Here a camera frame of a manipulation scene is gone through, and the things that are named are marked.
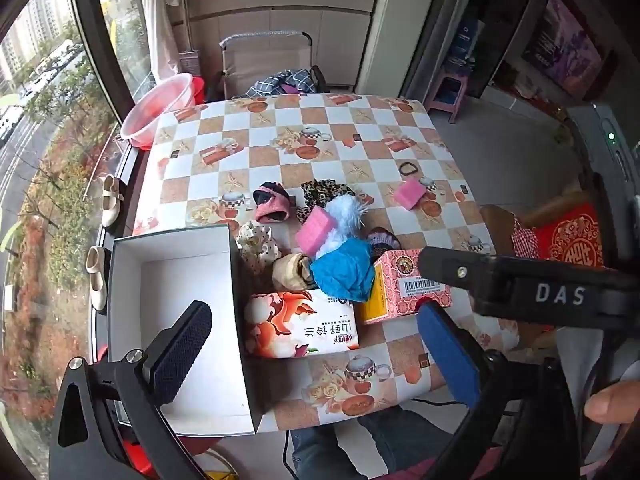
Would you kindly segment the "person's right hand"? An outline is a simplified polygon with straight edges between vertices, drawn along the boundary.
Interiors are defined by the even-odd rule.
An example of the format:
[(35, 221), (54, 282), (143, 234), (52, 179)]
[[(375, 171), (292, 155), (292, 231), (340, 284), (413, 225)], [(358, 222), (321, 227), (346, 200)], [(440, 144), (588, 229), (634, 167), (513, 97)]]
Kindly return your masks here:
[(640, 408), (640, 382), (618, 382), (594, 394), (584, 408), (585, 415), (601, 425), (629, 425)]

